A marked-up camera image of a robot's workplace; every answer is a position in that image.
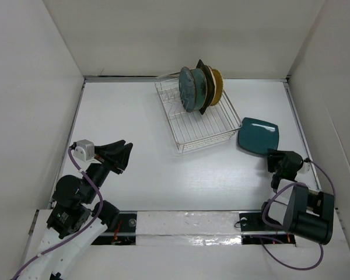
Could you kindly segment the square dark teal plate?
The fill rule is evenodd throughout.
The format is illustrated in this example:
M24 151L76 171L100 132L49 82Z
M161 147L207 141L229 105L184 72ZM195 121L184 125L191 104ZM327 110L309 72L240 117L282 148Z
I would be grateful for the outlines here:
M277 150L279 127L271 122L245 117L237 135L240 148L257 155L267 155L268 150Z

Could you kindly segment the round woven bamboo plate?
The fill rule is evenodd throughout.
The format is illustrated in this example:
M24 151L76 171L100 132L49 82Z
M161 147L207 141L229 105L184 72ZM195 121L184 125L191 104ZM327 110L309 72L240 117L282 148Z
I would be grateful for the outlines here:
M214 95L214 98L212 100L211 106L215 106L218 104L218 102L220 101L220 99L222 97L223 78L222 78L221 73L215 68L212 68L212 73L213 73L213 76L215 78L215 95Z

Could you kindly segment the light green flower plate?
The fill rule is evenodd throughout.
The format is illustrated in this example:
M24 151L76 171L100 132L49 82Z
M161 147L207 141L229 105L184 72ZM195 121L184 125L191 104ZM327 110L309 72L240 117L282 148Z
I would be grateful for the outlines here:
M196 87L196 100L195 107L193 109L194 111L196 111L200 110L205 103L205 99L207 96L207 80L204 72L199 68L193 69L191 73L194 77Z

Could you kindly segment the beige bird painted plate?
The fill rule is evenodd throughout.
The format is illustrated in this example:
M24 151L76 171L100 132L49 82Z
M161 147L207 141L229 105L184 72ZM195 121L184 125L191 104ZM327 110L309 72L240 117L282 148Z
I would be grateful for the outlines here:
M212 76L212 80L213 80L213 85L214 85L214 91L213 91L213 98L212 98L212 101L210 103L209 106L214 106L214 100L215 100L215 97L216 97L216 89L217 89L217 84L216 84L216 79L215 79L215 75L214 73L212 72L212 68L208 65L208 68L211 72L211 76Z

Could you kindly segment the square brown yellow plate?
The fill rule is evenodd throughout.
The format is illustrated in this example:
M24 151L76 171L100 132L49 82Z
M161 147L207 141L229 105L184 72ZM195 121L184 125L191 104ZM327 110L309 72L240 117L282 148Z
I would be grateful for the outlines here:
M201 59L199 59L199 61L198 61L197 68L201 69L204 72L206 79L207 79L206 80L206 82L207 82L207 95L206 95L205 103L202 106L202 108L199 110L201 115L203 115L212 101L212 98L214 95L213 94L214 93L214 83L213 83L211 72L210 72L208 66L205 65Z

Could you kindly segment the round dark teal plate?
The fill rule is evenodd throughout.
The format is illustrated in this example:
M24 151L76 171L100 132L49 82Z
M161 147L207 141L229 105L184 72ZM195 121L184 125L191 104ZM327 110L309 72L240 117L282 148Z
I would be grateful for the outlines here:
M196 86L194 76L188 67L182 67L179 78L178 88L180 99L186 112L192 112L195 108Z

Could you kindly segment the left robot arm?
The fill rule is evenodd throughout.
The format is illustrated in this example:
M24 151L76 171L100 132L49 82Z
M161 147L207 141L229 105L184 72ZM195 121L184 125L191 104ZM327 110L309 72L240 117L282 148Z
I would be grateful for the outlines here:
M66 175L56 184L55 202L37 253L14 279L66 279L85 250L105 231L119 230L120 211L103 199L100 187L110 173L127 168L133 144L120 140L96 146L86 139L68 148L80 177Z

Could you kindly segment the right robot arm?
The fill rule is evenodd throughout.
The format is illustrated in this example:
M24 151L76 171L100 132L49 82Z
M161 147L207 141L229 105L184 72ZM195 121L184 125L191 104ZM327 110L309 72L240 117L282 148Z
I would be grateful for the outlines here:
M295 180L297 172L305 163L318 167L310 158L303 159L293 151L268 149L268 171L273 174L271 188L274 197L263 203L258 214L258 223L264 229L278 229L307 240L326 245L333 233L335 194L312 191ZM270 209L271 204L285 190L291 189L283 222L278 214Z

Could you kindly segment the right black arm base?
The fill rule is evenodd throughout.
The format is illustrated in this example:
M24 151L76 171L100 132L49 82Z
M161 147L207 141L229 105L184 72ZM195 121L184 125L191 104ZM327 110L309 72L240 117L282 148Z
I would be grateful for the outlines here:
M296 244L294 235L267 226L260 211L239 212L234 227L241 231L242 245Z

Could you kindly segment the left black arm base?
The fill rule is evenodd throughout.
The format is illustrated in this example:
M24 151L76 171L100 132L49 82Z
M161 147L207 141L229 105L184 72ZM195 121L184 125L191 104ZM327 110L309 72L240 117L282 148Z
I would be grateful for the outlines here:
M95 246L129 246L136 244L137 212L121 212L118 222L98 236Z

